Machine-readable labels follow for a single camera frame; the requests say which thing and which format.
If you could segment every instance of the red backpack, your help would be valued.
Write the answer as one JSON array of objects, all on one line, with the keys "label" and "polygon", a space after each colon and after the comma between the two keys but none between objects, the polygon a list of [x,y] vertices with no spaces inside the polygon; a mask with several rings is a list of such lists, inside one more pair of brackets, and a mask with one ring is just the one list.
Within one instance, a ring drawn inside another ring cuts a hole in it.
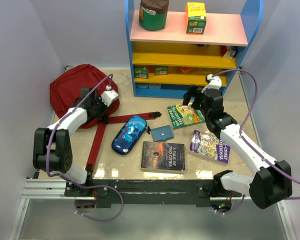
[{"label": "red backpack", "polygon": [[[50,103],[56,113],[61,118],[68,109],[74,105],[75,100],[80,97],[81,88],[93,88],[106,75],[98,68],[90,64],[82,64],[69,69],[56,80],[50,83]],[[109,81],[104,81],[99,86],[99,92],[103,93]],[[111,87],[118,93],[118,86],[112,82]],[[105,116],[113,114],[119,108],[120,102],[117,99],[104,113]],[[87,129],[98,123],[98,119],[93,119],[81,126]]]},{"label": "red backpack", "polygon": [[[93,88],[97,85],[106,75],[98,68],[90,64],[82,64],[71,68],[63,73],[56,80],[50,84],[50,103],[56,113],[61,118],[65,115],[71,106],[74,105],[77,98],[81,95],[81,88]],[[98,88],[99,93],[102,94],[108,81],[103,82]],[[111,87],[118,94],[118,86],[112,81]],[[104,120],[101,121],[96,130],[94,140],[91,146],[90,154],[85,166],[85,169],[92,173],[95,168],[96,160],[98,157],[101,141],[106,130],[107,124],[126,123],[133,115],[138,115],[145,120],[156,119],[161,116],[160,112],[147,112],[125,116],[113,116],[113,114],[119,108],[120,102],[117,99],[104,113]],[[98,124],[98,119],[93,119],[81,126],[81,128],[90,128]]]}]

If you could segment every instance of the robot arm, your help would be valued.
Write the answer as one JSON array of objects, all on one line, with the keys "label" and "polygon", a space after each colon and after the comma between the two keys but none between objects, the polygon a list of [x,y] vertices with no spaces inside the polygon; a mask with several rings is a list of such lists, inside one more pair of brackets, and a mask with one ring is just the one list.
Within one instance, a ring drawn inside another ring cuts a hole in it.
[{"label": "robot arm", "polygon": [[[82,88],[80,98],[83,99],[91,90],[91,88]],[[66,114],[72,114],[61,123],[58,120],[47,128],[38,128],[34,133],[33,166],[46,172],[48,141],[52,130],[59,124],[49,155],[51,173],[58,173],[73,182],[84,184],[87,180],[87,172],[73,161],[70,136],[82,124],[95,118],[100,119],[118,97],[118,93],[111,89],[101,95],[92,93],[75,111],[74,107],[69,108]]]},{"label": "robot arm", "polygon": [[216,192],[236,191],[250,196],[261,209],[291,196],[291,180],[275,171],[264,159],[269,160],[289,175],[291,175],[290,165],[284,160],[278,162],[265,153],[244,132],[240,135],[240,125],[224,112],[223,96],[219,90],[221,87],[220,78],[208,75],[207,82],[209,84],[204,88],[191,86],[183,96],[183,104],[187,105],[191,97],[194,97],[192,107],[202,111],[208,130],[227,143],[244,160],[253,174],[253,177],[249,177],[236,174],[231,170],[218,173],[213,177],[214,190]]}]

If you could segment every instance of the wooden board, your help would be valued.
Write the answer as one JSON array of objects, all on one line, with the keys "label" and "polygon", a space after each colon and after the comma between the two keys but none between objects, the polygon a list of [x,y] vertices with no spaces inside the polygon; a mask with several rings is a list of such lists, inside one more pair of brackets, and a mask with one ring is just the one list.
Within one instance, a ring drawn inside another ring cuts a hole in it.
[{"label": "wooden board", "polygon": [[139,24],[139,11],[134,11],[130,41],[230,45],[246,47],[248,41],[240,14],[207,13],[203,34],[186,34],[186,13],[169,11],[165,28],[145,30]]},{"label": "wooden board", "polygon": [[220,46],[198,47],[196,44],[136,42],[132,63],[135,65],[166,65],[235,69],[235,59],[221,57]]},{"label": "wooden board", "polygon": [[[190,74],[181,73],[177,67],[170,66],[167,75],[157,75],[149,73],[148,79],[135,78],[136,83],[151,83],[151,84],[180,84],[180,85],[199,85],[205,86],[206,74]],[[227,86],[226,76],[220,76],[222,81],[222,87]]]},{"label": "wooden board", "polygon": [[[138,94],[144,97],[134,97],[132,81],[130,80],[131,73],[129,69],[103,69],[106,75],[112,73],[113,79],[119,88],[120,107],[112,116],[123,116],[147,112],[161,112],[162,116],[157,119],[147,120],[150,128],[157,128],[171,124],[170,117],[167,112],[167,107],[181,104],[181,99],[171,98],[148,98],[151,96],[162,97],[162,95],[176,98],[183,96],[186,90],[173,89],[136,89]],[[233,84],[230,84],[227,94],[224,96],[224,108],[227,113],[230,113],[238,122],[242,122],[245,118],[248,108],[241,87],[239,78],[235,78]],[[201,156],[189,153],[189,145],[194,130],[205,132],[206,124],[196,124],[173,130],[174,138],[168,140],[170,143],[185,144],[185,160],[186,166],[183,174],[147,172],[140,169],[142,158],[143,141],[152,142],[151,134],[144,132],[139,141],[127,155],[117,154],[111,148],[111,143],[117,133],[121,130],[124,123],[108,124],[105,129],[105,134],[102,139],[100,152],[98,154],[96,165],[92,177],[94,179],[135,179],[135,180],[202,180],[213,179],[213,176],[224,170],[231,169],[237,174],[252,176],[245,162],[240,159],[236,151],[231,149],[229,155],[229,163],[222,164],[213,160],[203,159]],[[97,126],[91,128],[80,128],[71,135],[71,148],[73,161],[81,168],[85,168],[91,146],[95,137]],[[243,129],[249,137],[254,141],[255,132],[249,119]],[[48,178],[47,174],[40,171],[39,178]]]}]

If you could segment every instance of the backpack strap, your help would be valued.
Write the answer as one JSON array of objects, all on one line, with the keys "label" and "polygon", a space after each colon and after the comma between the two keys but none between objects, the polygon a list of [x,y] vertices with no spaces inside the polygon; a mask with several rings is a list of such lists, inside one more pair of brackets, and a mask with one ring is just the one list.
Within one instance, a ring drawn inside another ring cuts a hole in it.
[{"label": "backpack strap", "polygon": [[91,146],[90,154],[88,157],[88,161],[85,165],[85,170],[89,173],[93,173],[95,169],[95,164],[97,161],[98,153],[100,150],[102,138],[105,134],[106,126],[107,124],[120,124],[120,123],[126,123],[129,121],[130,118],[133,116],[139,116],[145,120],[152,120],[160,117],[162,114],[158,111],[155,112],[146,112],[146,113],[140,113],[140,114],[131,114],[131,115],[124,115],[124,116],[104,116],[98,123],[98,128],[96,130],[93,143]]}]

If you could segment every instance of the pink shelf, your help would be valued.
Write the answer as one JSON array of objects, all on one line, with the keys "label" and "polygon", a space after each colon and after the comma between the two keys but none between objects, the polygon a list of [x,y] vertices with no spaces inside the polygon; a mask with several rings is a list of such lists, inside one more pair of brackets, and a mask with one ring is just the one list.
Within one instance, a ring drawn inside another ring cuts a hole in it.
[{"label": "pink shelf", "polygon": [[130,34],[132,42],[161,42],[247,46],[245,29],[239,14],[207,13],[203,35],[186,34],[186,13],[169,11],[165,28],[145,30],[139,24],[139,11],[134,11]]}]

